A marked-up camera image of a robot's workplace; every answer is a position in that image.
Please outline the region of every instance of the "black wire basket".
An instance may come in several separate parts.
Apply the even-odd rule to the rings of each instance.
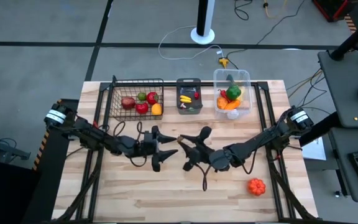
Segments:
[[[110,108],[110,117],[116,118],[118,121],[144,121],[162,119],[164,112],[164,81],[161,78],[135,79],[135,80],[117,80],[113,77],[113,92]],[[148,104],[149,109],[146,114],[139,114],[135,108],[125,110],[121,105],[123,97],[132,97],[138,104],[140,100],[137,98],[139,93],[156,92],[158,101],[161,105],[161,115],[152,115],[152,105]]]

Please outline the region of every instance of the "yellow plug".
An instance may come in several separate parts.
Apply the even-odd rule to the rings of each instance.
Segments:
[[[227,58],[219,58],[219,63],[222,64],[223,67],[226,69],[226,66],[229,63],[229,60]]]

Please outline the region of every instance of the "wooden table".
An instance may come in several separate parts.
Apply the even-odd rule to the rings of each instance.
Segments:
[[[99,84],[100,82],[85,82],[83,85],[78,114],[88,121],[93,120]],[[274,113],[278,119],[290,105],[285,85],[282,80],[268,81],[268,84]],[[168,136],[179,136],[179,134],[196,136],[203,126],[210,126],[213,131],[205,143],[213,149],[221,149],[235,142],[244,142],[261,132],[254,93],[251,113],[236,121],[214,118],[212,87],[202,87],[201,94],[204,107],[200,114],[179,115],[175,101],[176,90],[174,87],[165,87],[163,119],[143,121],[143,130],[158,125],[160,131]],[[263,93],[262,101],[264,111],[267,113]],[[136,137],[136,123],[136,121],[127,122],[122,134]],[[114,118],[109,119],[110,133],[116,124]],[[296,140],[291,140],[291,145],[299,146]],[[78,148],[79,142],[73,142],[68,148],[68,153]],[[158,173],[152,170],[150,159],[145,166],[138,168],[134,167],[125,156],[117,157],[108,151],[104,152],[94,222],[277,221],[265,149],[257,151],[255,167],[251,175],[247,175],[241,167],[236,169],[232,167],[228,172],[210,172],[206,192],[202,190],[202,173],[199,169],[194,168],[189,172],[182,169],[188,159],[185,159],[185,153],[176,142],[160,144],[160,149],[179,149],[179,152],[168,158],[161,165],[161,172]],[[301,151],[287,148],[283,155],[292,191],[306,209],[317,216]],[[82,150],[67,159],[53,212],[54,218],[63,214],[80,191],[85,158],[86,150]],[[247,169],[250,167],[250,161],[248,159],[246,162]],[[137,158],[134,162],[141,163],[142,158]],[[266,183],[267,191],[262,196],[255,197],[246,191],[247,181],[254,177],[263,179]],[[288,216],[282,191],[280,196],[284,214]],[[89,203],[86,201],[85,214],[88,213],[88,206]]]

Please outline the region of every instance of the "concrete floor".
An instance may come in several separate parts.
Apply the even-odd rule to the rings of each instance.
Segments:
[[[267,19],[262,0],[244,7],[249,21],[238,19],[233,1],[216,0],[213,29],[215,43],[255,44],[278,19]],[[107,0],[0,1],[0,41],[94,42]],[[279,14],[281,1],[270,1],[270,13]],[[293,14],[300,0],[288,2],[283,15]],[[103,42],[159,42],[169,31],[196,23],[196,1],[115,0]],[[190,30],[181,30],[167,42],[190,43]],[[327,23],[311,1],[296,18],[284,20],[261,44],[339,45],[350,35],[344,21]],[[235,49],[223,49],[228,53]],[[13,164],[31,167],[45,131],[42,121],[57,99],[80,97],[91,47],[0,47],[0,138],[14,138],[19,149],[32,152],[28,161]],[[200,49],[162,49],[166,57],[191,57]],[[212,80],[218,55],[209,50],[194,60],[164,60],[157,49],[101,48],[92,80],[151,78],[176,80],[199,77]],[[319,68],[315,50],[247,50],[230,59],[247,70],[254,80],[281,79],[286,86],[310,77]],[[327,90],[325,81],[317,85]],[[297,105],[308,90],[301,88],[290,98]],[[318,94],[312,91],[308,99]],[[330,113],[329,93],[309,106]],[[314,121],[326,114],[306,109]],[[309,170],[309,178],[321,218],[358,223],[358,203],[335,198],[339,189],[334,172]]]

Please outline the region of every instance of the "orange toy ball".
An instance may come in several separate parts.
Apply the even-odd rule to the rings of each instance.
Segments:
[[[248,191],[255,196],[260,196],[265,193],[266,185],[264,184],[263,180],[253,178],[248,181]]]

